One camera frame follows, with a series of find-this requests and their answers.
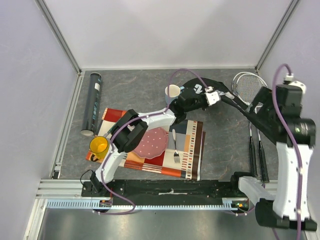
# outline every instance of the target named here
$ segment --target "white logo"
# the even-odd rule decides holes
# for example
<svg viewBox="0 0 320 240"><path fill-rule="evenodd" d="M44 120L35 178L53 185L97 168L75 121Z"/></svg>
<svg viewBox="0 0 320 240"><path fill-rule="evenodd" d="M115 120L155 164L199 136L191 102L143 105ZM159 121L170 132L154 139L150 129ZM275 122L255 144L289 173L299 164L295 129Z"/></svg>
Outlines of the white logo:
<svg viewBox="0 0 320 240"><path fill-rule="evenodd" d="M196 94L202 93L202 86L200 84L196 84L193 88Z"/></svg>

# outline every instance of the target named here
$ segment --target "silver fork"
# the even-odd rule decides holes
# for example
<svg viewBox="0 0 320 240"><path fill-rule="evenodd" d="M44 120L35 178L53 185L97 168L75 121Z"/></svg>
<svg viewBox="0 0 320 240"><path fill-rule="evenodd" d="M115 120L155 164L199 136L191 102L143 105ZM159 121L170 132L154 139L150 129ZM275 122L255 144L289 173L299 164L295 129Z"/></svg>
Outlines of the silver fork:
<svg viewBox="0 0 320 240"><path fill-rule="evenodd" d="M176 130L172 129L172 136L173 136L173 141L174 141L174 154L173 154L173 159L174 159L174 162L176 164L179 164L180 163L180 156L179 156L179 153L177 151L177 143L176 143Z"/></svg>

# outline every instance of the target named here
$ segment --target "fork handle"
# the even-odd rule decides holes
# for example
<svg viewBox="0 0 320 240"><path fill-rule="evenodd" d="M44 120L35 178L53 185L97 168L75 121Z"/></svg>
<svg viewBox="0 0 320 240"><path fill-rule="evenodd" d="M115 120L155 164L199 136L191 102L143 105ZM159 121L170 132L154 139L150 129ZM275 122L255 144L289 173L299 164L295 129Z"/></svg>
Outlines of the fork handle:
<svg viewBox="0 0 320 240"><path fill-rule="evenodd" d="M177 145L176 145L176 130L174 130L174 129L172 129L172 136L173 136L175 149L177 149Z"/></svg>

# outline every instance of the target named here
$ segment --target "white wall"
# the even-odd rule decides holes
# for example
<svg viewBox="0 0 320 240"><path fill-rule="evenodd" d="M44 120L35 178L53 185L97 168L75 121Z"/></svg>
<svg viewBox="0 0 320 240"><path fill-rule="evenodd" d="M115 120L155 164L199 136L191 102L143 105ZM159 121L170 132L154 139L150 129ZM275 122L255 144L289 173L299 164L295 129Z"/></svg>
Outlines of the white wall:
<svg viewBox="0 0 320 240"><path fill-rule="evenodd" d="M302 116L312 118L318 129L316 147L309 167L308 203L320 224L320 1L301 1L284 32L261 69L261 76L271 85L276 68L288 63L295 77L307 86Z"/></svg>
<svg viewBox="0 0 320 240"><path fill-rule="evenodd" d="M0 1L0 239L23 238L76 73L33 0Z"/></svg>
<svg viewBox="0 0 320 240"><path fill-rule="evenodd" d="M255 66L290 0L45 0L81 68Z"/></svg>

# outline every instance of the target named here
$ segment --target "racket handle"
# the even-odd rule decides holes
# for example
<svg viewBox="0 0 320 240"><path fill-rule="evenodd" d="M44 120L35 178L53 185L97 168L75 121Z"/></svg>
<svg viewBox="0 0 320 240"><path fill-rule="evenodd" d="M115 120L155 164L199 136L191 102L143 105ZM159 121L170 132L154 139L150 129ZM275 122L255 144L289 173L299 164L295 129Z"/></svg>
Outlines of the racket handle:
<svg viewBox="0 0 320 240"><path fill-rule="evenodd" d="M262 182L269 183L270 180L269 180L268 169L267 169L265 149L261 141L259 141L259 160L260 160L260 167L261 167Z"/></svg>
<svg viewBox="0 0 320 240"><path fill-rule="evenodd" d="M250 155L249 157L250 157L250 165L251 165L251 174L252 174L252 177L256 178L258 177L256 150L255 150L255 144L252 136L250 137L250 141L249 141L249 155Z"/></svg>

